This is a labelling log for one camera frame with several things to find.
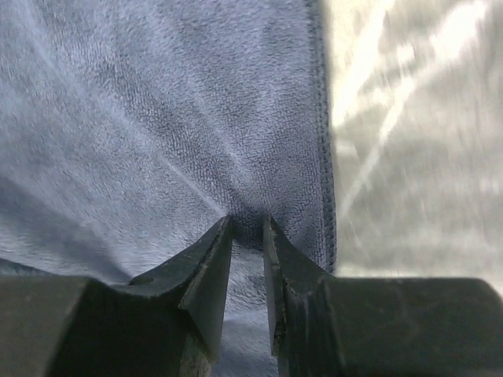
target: gray-blue cloth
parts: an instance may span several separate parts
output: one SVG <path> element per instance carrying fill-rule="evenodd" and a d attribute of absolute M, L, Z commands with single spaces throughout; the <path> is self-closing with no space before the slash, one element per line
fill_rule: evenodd
<path fill-rule="evenodd" d="M 0 258 L 124 283 L 234 215 L 214 375 L 276 375 L 262 216 L 335 262 L 319 16 L 315 0 L 0 0 Z"/>

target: beige surface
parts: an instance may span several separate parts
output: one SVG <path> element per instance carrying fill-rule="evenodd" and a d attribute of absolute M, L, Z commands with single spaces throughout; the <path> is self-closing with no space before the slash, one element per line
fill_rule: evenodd
<path fill-rule="evenodd" d="M 340 276 L 503 292 L 498 0 L 322 0 Z"/>

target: terry cloth fabric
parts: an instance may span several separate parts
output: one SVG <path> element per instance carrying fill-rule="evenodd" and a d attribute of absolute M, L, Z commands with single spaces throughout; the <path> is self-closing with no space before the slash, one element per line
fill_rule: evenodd
<path fill-rule="evenodd" d="M 125 283 L 231 214 L 213 374 L 277 375 L 263 215 L 335 262 L 323 60 L 312 0 L 0 0 L 3 274 Z"/>

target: plastic sheet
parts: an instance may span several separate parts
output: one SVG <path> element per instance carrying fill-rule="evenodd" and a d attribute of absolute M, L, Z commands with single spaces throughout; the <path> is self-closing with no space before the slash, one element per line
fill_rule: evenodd
<path fill-rule="evenodd" d="M 503 2 L 325 0 L 341 276 L 503 293 Z"/>

